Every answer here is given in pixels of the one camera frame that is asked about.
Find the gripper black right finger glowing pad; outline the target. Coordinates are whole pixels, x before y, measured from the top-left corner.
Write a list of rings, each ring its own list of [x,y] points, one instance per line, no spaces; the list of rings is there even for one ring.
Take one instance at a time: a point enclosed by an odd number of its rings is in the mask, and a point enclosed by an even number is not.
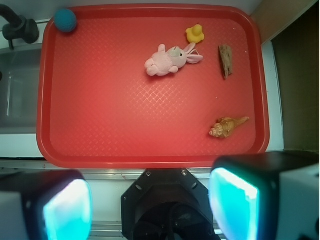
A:
[[[211,169],[208,197],[228,240],[317,240],[320,156],[307,151],[221,156]]]

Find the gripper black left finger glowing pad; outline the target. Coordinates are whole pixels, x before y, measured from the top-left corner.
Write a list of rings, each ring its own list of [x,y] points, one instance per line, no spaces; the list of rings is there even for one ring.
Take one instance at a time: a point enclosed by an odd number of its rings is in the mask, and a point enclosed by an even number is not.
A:
[[[77,170],[0,177],[2,240],[87,240],[92,221],[91,188]]]

